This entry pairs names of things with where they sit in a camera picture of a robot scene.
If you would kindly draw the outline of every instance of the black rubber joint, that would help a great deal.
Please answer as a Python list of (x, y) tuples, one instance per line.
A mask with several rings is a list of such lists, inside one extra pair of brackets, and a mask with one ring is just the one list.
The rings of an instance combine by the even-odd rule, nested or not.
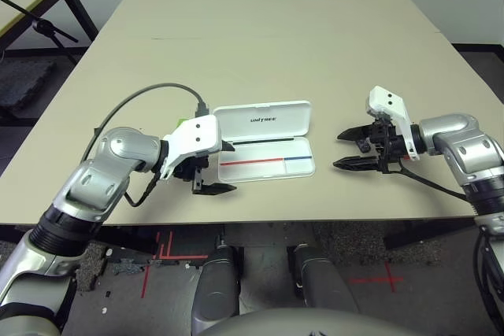
[(411, 125), (411, 135), (413, 136), (413, 143), (415, 144), (415, 149), (417, 149), (417, 153), (424, 153), (427, 151), (427, 146), (422, 139), (420, 134), (420, 126), (417, 124)]
[(466, 184), (462, 189), (478, 216), (504, 210), (504, 175)]
[(42, 251), (58, 256), (76, 257), (84, 252), (101, 225), (79, 220), (51, 205), (40, 217), (29, 238), (30, 242)]

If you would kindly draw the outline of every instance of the red floor marking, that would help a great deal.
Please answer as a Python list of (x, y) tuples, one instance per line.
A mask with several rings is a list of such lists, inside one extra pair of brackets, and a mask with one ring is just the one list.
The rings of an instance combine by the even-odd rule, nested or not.
[(402, 277), (371, 277), (369, 279), (350, 279), (349, 283), (385, 283), (385, 282), (402, 282), (404, 279)]
[[(159, 233), (157, 233), (156, 240), (159, 241)], [(159, 249), (159, 257), (157, 257), (158, 260), (201, 260), (201, 259), (206, 259), (208, 258), (208, 255), (179, 255), (179, 256), (171, 256), (170, 252), (172, 250), (172, 245), (173, 245), (173, 231), (170, 231), (170, 235), (168, 238), (168, 248), (166, 250), (166, 254), (164, 254), (165, 250), (165, 244), (161, 244), (161, 248)]]
[(402, 282), (404, 281), (403, 277), (392, 277), (391, 267), (388, 262), (385, 261), (385, 269), (387, 270), (387, 277), (370, 277), (368, 279), (349, 279), (348, 283), (390, 283), (392, 293), (395, 293), (395, 285), (394, 282)]
[(164, 256), (161, 260), (197, 260), (206, 259), (208, 255), (180, 255), (180, 256)]
[(145, 267), (145, 275), (143, 276), (142, 295), (140, 295), (140, 298), (145, 297), (145, 292), (147, 290), (147, 281), (149, 280), (149, 270), (150, 270), (150, 265), (147, 265)]
[(172, 250), (172, 242), (173, 242), (173, 231), (170, 231), (170, 237), (168, 239), (168, 250), (166, 251), (166, 257), (170, 256), (170, 251)]
[(391, 283), (392, 293), (395, 293), (394, 280), (392, 279), (391, 267), (388, 266), (388, 261), (385, 261), (385, 269), (387, 269), (387, 276), (388, 276), (388, 279), (389, 279), (389, 281)]

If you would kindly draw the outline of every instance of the red line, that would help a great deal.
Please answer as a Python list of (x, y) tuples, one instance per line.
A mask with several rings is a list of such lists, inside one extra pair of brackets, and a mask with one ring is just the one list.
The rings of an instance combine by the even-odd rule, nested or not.
[(197, 260), (206, 259), (208, 255), (180, 255), (180, 256), (163, 256), (161, 260)]
[(395, 293), (394, 280), (392, 279), (391, 267), (389, 267), (388, 261), (385, 261), (385, 269), (387, 269), (387, 276), (388, 276), (388, 279), (390, 280), (390, 283), (391, 283), (392, 293)]
[(372, 277), (370, 279), (350, 279), (349, 283), (386, 283), (386, 282), (402, 282), (404, 279), (402, 277)]
[(147, 265), (145, 267), (145, 275), (143, 276), (142, 295), (140, 296), (140, 298), (145, 297), (145, 292), (147, 290), (147, 281), (149, 280), (149, 269), (150, 269), (150, 265)]
[[(159, 231), (157, 232), (156, 234), (156, 243), (159, 244)], [(159, 253), (159, 256), (161, 255), (161, 253), (163, 252), (163, 249), (162, 249), (163, 245), (161, 245), (161, 251)], [(156, 255), (157, 255), (158, 252), (156, 252), (156, 254), (152, 255), (152, 258), (153, 260), (156, 260)]]
[(162, 259), (163, 258), (163, 249), (165, 249), (165, 244), (161, 243), (161, 248), (159, 249), (159, 257), (158, 257), (158, 259)]
[(170, 256), (170, 250), (172, 249), (173, 242), (173, 231), (170, 231), (170, 237), (168, 238), (168, 250), (166, 251), (166, 257)]
[(273, 159), (257, 159), (255, 161), (226, 161), (225, 163), (220, 163), (220, 165), (235, 165), (235, 164), (249, 164), (249, 163), (264, 163), (267, 161), (283, 161), (282, 157), (275, 157)]

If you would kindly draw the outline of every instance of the white box lid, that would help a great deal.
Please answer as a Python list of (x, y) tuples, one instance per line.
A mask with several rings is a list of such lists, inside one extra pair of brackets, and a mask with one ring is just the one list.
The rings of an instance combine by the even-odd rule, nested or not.
[(308, 132), (308, 101), (221, 106), (213, 111), (222, 139), (246, 142), (301, 136)]

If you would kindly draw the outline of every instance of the gray carpet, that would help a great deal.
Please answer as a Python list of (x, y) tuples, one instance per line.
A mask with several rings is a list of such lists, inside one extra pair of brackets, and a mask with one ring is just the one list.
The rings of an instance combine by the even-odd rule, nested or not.
[(0, 65), (0, 106), (23, 107), (46, 82), (56, 63), (52, 60), (5, 60)]
[(403, 231), (401, 222), (319, 222), (313, 225), (315, 239), (338, 266), (394, 264), (438, 265), (443, 259), (443, 241), (434, 239), (402, 247), (385, 249), (387, 234)]
[(106, 268), (105, 246), (92, 242), (86, 249), (80, 268), (77, 270), (78, 291), (89, 291), (95, 288), (96, 279)]
[(0, 268), (2, 268), (15, 247), (14, 243), (0, 242)]

